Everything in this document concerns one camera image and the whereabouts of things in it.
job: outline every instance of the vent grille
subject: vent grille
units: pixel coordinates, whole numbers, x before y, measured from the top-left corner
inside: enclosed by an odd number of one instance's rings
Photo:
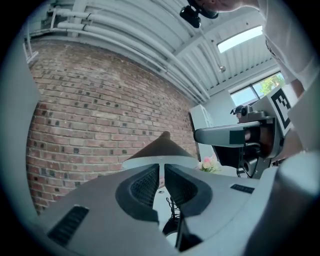
[[[49,232],[48,237],[65,247],[88,214],[89,209],[74,206],[63,219]]]

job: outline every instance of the flower bouquet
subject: flower bouquet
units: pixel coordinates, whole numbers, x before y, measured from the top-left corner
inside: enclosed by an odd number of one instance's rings
[[[215,173],[221,171],[221,164],[215,155],[206,156],[203,162],[199,162],[198,169],[206,173]]]

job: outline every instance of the tree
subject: tree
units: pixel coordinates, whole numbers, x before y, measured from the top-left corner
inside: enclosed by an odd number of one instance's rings
[[[284,86],[285,85],[285,80],[282,75],[275,74],[273,76],[268,77],[266,80],[261,82],[261,89],[260,92],[266,96],[268,93],[270,93],[273,88],[277,86]]]

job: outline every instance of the brick wall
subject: brick wall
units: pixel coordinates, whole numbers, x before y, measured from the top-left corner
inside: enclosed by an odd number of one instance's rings
[[[196,156],[188,110],[174,86],[122,56],[85,44],[34,41],[30,66],[42,94],[27,141],[38,213],[121,163],[162,132]]]

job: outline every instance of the white wall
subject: white wall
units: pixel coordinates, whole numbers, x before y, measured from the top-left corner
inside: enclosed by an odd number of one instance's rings
[[[0,74],[0,182],[14,212],[24,224],[38,217],[27,181],[26,150],[29,126],[40,98],[17,35]]]
[[[227,90],[222,90],[213,96],[210,100],[203,104],[209,112],[213,120],[213,126],[227,126],[238,123],[235,115],[230,114],[231,110],[236,106]]]

